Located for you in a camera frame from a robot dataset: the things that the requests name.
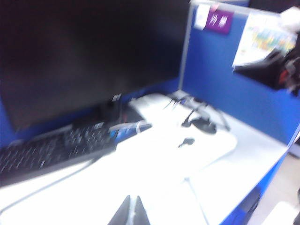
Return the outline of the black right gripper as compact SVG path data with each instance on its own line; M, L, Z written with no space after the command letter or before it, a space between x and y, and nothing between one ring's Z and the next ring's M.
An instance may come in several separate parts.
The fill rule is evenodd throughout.
M235 66L234 72L272 89L282 87L299 94L300 48L294 47L285 57L279 50L273 50L263 60Z

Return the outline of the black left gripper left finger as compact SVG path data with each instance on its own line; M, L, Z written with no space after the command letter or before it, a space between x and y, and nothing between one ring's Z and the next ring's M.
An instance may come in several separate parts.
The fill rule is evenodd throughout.
M127 195L120 207L111 218L109 225L125 225L128 220L129 209L130 209L130 195Z

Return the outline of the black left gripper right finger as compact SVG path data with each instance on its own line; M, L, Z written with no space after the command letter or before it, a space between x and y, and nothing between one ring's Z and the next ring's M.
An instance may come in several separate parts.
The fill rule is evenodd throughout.
M150 225L146 210L140 196L136 198L135 204L135 225Z

